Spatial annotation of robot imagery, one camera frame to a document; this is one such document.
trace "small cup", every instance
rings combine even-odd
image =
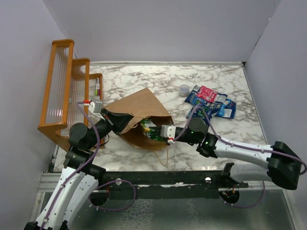
[[[190,91],[190,87],[188,85],[181,85],[179,87],[179,96],[180,97],[187,97]]]

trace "blue snack bag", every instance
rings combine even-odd
[[[185,99],[185,102],[196,104],[196,101],[198,100],[202,104],[205,104],[206,102],[223,103],[226,100],[227,96],[227,94],[218,93],[205,86],[200,87],[198,85],[195,85],[191,93]]]
[[[188,113],[186,118],[189,118],[191,115],[192,110],[196,107],[196,106],[200,106],[202,107],[205,111],[206,114],[209,118],[209,120],[211,120],[212,117],[214,117],[221,109],[222,107],[222,103],[210,103],[210,102],[206,102],[206,103],[201,103],[199,100],[196,102],[196,104],[192,107],[192,109],[190,110],[190,112]],[[200,117],[201,119],[203,119],[203,121],[208,124],[208,121],[205,117],[205,115],[203,114],[203,111],[201,109],[196,109],[196,111],[194,112],[194,114],[192,114],[192,117]]]
[[[216,116],[223,118],[234,119],[236,114],[236,103],[230,99],[226,99],[223,103],[221,110],[217,113]]]

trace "red tag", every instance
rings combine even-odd
[[[217,95],[217,91],[214,91],[212,89],[209,89],[205,86],[201,86],[198,93],[196,94],[197,97],[200,97],[202,99],[205,99],[208,102],[214,102],[214,99]]]

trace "snack bag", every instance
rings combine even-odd
[[[205,104],[206,102],[210,103],[223,103],[227,94],[218,93],[212,89],[209,89],[205,86],[195,85],[193,90],[190,92],[188,97],[185,99],[185,102],[196,104],[196,101],[199,100],[201,103]]]

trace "wire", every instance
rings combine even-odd
[[[92,125],[93,127],[93,130],[96,134],[96,137],[97,137],[97,143],[100,143],[100,137],[99,137],[99,134],[98,134],[98,130],[94,124],[94,122],[90,119],[90,117],[86,114],[86,112],[79,106],[80,104],[84,104],[84,102],[77,102],[77,107],[78,109],[81,111],[81,113],[85,116],[85,118],[90,122],[90,124]],[[65,185],[68,183],[68,181],[75,175],[77,174],[78,172],[80,172],[88,163],[90,163],[94,157],[96,156],[96,154],[98,153],[98,150],[99,150],[99,145],[97,145],[96,149],[95,149],[95,152],[94,154],[82,165],[80,165],[80,167],[78,169],[76,169],[69,177],[67,177],[65,179],[65,181],[63,182],[62,186],[59,188],[58,192],[56,193],[56,195],[54,196],[54,199],[53,201],[51,202],[51,205],[46,213],[46,216],[44,217],[44,219],[48,220],[48,217],[50,216],[50,213],[52,211],[52,208],[54,207],[61,191],[63,190],[63,188],[65,187]],[[45,226],[46,222],[43,221],[41,227],[39,228],[39,230],[43,230],[44,229],[44,226]]]
[[[269,152],[269,153],[273,153],[273,154],[277,154],[277,155],[281,155],[281,156],[284,156],[284,157],[291,158],[292,160],[295,160],[295,161],[300,162],[300,163],[304,166],[304,170],[300,173],[300,175],[303,175],[303,174],[305,174],[305,173],[307,172],[307,164],[306,164],[305,162],[303,162],[301,159],[299,159],[298,157],[294,157],[294,156],[285,154],[285,153],[283,153],[283,152],[278,152],[278,151],[274,151],[274,150],[266,150],[266,149],[261,150],[261,149],[251,148],[251,147],[242,146],[242,145],[238,145],[238,144],[233,144],[233,143],[231,143],[231,142],[228,142],[228,141],[223,140],[219,135],[217,135],[216,131],[214,130],[214,128],[213,128],[213,126],[212,126],[212,124],[211,124],[211,122],[210,122],[210,119],[208,118],[208,115],[205,113],[205,110],[204,110],[202,107],[196,106],[196,107],[192,110],[191,114],[194,114],[195,111],[196,111],[197,109],[201,109],[201,110],[203,111],[203,114],[205,115],[206,120],[208,121],[208,124],[209,124],[210,128],[212,129],[212,132],[214,133],[214,135],[216,136],[216,138],[217,138],[219,141],[223,142],[224,144],[230,145],[230,146],[234,146],[234,147],[237,147],[237,148],[241,148],[241,149],[245,149],[245,150],[256,151],[256,152],[261,152],[261,151],[263,151],[263,152]],[[183,133],[184,133],[184,131],[187,129],[187,127],[188,127],[188,125],[189,125],[191,119],[192,119],[192,115],[188,118],[187,123],[186,123],[186,125],[184,126],[184,128],[182,129],[182,131],[181,131],[181,132],[179,133],[179,135],[174,139],[175,141],[178,140],[178,138],[180,138],[180,137],[183,135]]]
[[[110,182],[108,182],[108,183],[105,183],[105,184],[103,184],[103,185],[101,185],[101,186],[98,186],[96,189],[105,187],[105,186],[107,186],[107,185],[109,185],[109,184],[113,184],[113,183],[115,183],[115,182],[125,182],[125,183],[128,183],[128,184],[131,185],[131,187],[132,187],[132,189],[133,189],[133,198],[132,198],[131,203],[130,203],[128,206],[126,206],[126,207],[112,209],[112,208],[106,208],[106,207],[95,206],[95,205],[92,204],[92,202],[91,202],[91,200],[90,200],[90,197],[88,197],[88,201],[89,201],[90,204],[91,204],[90,207],[93,206],[93,207],[95,207],[95,208],[97,208],[97,209],[101,209],[101,210],[105,210],[105,211],[118,212],[118,211],[126,210],[127,208],[129,208],[130,206],[132,206],[133,203],[134,203],[134,201],[135,201],[136,191],[135,191],[134,185],[133,185],[130,181],[126,181],[126,180],[114,180],[114,181],[110,181]]]
[[[162,164],[162,166],[166,167],[167,164],[168,164],[168,148],[167,148],[167,146],[166,146],[166,157],[167,157],[167,160],[166,160],[166,163],[165,163],[165,164],[162,163],[160,157],[158,156],[158,154],[157,154],[155,151],[152,150],[152,152],[157,156],[157,158],[158,158],[160,164]]]
[[[102,146],[106,145],[109,142],[109,140],[110,140],[109,134],[107,134],[107,137],[108,137],[107,141],[102,143],[101,145],[99,145],[99,147],[102,147]]]
[[[230,204],[230,203],[227,203],[226,201],[224,201],[224,204],[226,205],[229,205],[231,207],[237,207],[237,208],[250,208],[250,207],[254,207],[256,205],[258,205],[263,199],[264,199],[264,196],[265,196],[265,183],[264,181],[262,181],[262,186],[263,186],[263,191],[262,191],[262,195],[260,197],[259,200],[257,200],[254,204],[252,205],[248,205],[248,206],[240,206],[240,205],[234,205],[234,204]]]

